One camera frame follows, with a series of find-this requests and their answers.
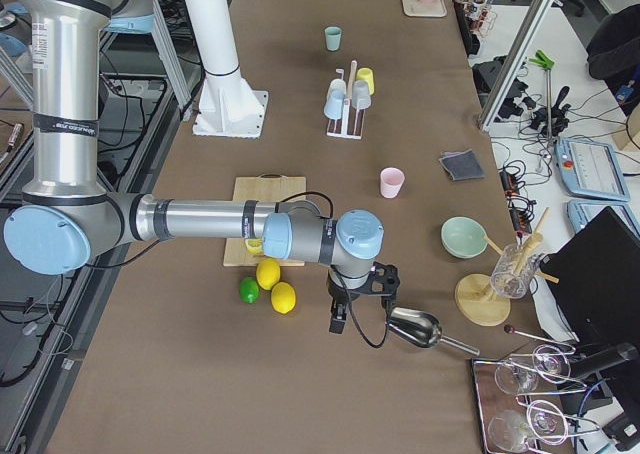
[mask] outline wooden cutting board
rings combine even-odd
[[[256,200],[277,202],[307,190],[306,177],[236,177],[233,189],[234,201]],[[254,256],[247,251],[244,239],[227,239],[222,265],[256,266],[265,256]],[[302,261],[279,260],[281,266],[304,266]]]

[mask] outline computer monitor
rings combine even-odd
[[[640,239],[605,208],[541,269],[580,345],[622,342],[640,349]],[[627,416],[640,425],[640,360],[601,373]]]

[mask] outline metal scoop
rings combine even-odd
[[[428,349],[442,341],[472,356],[477,357],[480,355],[479,349],[456,339],[443,336],[442,326],[438,319],[424,311],[394,307],[389,316],[389,329],[414,346]]]

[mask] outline folded cloth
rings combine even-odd
[[[484,179],[484,170],[471,149],[464,152],[445,152],[439,161],[452,181]]]

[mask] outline black cylinder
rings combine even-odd
[[[609,347],[592,356],[585,357],[571,364],[571,377],[585,379],[598,371],[609,369],[623,362],[638,358],[638,349],[633,344],[623,342]]]

